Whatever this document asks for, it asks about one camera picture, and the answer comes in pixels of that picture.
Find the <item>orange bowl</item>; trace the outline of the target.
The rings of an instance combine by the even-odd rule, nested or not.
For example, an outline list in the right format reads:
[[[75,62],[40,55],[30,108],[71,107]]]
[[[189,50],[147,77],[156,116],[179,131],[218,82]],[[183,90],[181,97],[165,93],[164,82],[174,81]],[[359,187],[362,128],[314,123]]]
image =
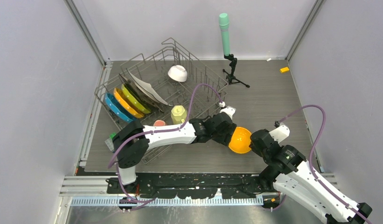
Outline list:
[[[251,132],[244,127],[236,127],[229,142],[229,149],[237,154],[246,154],[251,151]]]

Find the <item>yellow green mug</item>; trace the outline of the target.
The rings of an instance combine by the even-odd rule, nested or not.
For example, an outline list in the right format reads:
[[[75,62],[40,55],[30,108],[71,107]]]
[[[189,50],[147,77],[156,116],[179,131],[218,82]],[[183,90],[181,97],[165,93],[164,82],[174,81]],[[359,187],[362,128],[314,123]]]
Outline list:
[[[171,119],[174,125],[182,124],[186,121],[187,110],[182,105],[175,105],[171,110]]]

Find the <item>white bowl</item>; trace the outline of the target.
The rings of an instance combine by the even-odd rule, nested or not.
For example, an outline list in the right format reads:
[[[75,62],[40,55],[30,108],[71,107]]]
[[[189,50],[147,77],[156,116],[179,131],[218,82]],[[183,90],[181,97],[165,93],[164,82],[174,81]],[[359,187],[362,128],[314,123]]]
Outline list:
[[[188,72],[181,65],[172,66],[167,72],[167,74],[172,80],[177,82],[186,82],[188,78]]]

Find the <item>square floral plate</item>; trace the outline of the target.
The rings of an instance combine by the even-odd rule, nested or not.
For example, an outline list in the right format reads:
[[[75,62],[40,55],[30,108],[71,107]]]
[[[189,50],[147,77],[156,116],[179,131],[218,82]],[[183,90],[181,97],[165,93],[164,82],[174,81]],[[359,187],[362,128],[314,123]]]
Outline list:
[[[119,75],[125,84],[132,87],[133,92],[138,95],[138,97],[147,105],[156,108],[160,112],[164,112],[163,108],[153,100],[151,96],[148,95],[145,91],[141,90],[132,80],[126,78],[124,75]]]

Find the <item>green polka dot plate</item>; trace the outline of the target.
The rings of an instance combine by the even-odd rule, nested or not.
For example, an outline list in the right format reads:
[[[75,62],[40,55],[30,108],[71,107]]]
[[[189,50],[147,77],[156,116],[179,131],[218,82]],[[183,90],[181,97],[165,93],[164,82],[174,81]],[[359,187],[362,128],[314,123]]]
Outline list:
[[[121,86],[121,90],[127,100],[135,107],[138,109],[139,112],[142,112],[144,114],[150,114],[151,110],[147,107],[144,106],[137,98],[136,96],[130,91],[128,87],[126,87],[124,84]]]

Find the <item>orange polka dot plate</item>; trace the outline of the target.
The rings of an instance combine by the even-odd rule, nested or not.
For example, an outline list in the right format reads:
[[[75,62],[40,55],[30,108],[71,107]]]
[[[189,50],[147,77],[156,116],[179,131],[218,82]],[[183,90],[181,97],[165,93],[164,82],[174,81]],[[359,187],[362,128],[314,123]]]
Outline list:
[[[130,115],[138,119],[144,117],[144,113],[140,112],[138,109],[135,109],[134,106],[126,100],[126,97],[122,90],[120,90],[119,88],[114,88],[113,94],[115,99]]]

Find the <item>blue polka dot plate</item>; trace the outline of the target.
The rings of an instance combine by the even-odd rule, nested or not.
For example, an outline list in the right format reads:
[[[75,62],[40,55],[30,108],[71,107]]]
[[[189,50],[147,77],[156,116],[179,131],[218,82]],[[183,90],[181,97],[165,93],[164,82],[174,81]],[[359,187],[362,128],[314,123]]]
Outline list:
[[[131,115],[114,97],[114,95],[106,92],[104,96],[105,103],[109,109],[124,122],[130,123],[137,118]]]

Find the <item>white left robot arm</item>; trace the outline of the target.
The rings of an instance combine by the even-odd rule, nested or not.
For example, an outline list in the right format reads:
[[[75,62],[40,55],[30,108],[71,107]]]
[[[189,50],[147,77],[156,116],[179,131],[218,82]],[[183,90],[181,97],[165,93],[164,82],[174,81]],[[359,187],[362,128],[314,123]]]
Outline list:
[[[109,165],[118,168],[119,188],[125,193],[132,193],[137,186],[136,165],[147,151],[173,144],[206,143],[209,140],[228,146],[236,127],[231,116],[225,112],[170,126],[144,126],[135,120],[112,138],[115,152]]]

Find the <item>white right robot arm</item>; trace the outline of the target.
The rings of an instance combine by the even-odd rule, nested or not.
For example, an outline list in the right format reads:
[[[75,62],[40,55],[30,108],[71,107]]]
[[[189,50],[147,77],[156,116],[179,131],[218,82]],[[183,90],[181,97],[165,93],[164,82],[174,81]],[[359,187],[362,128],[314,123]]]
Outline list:
[[[251,150],[267,167],[259,174],[260,187],[279,191],[312,212],[324,224],[364,224],[372,213],[367,203],[357,203],[325,179],[306,157],[280,142],[290,134],[286,126],[251,135]]]

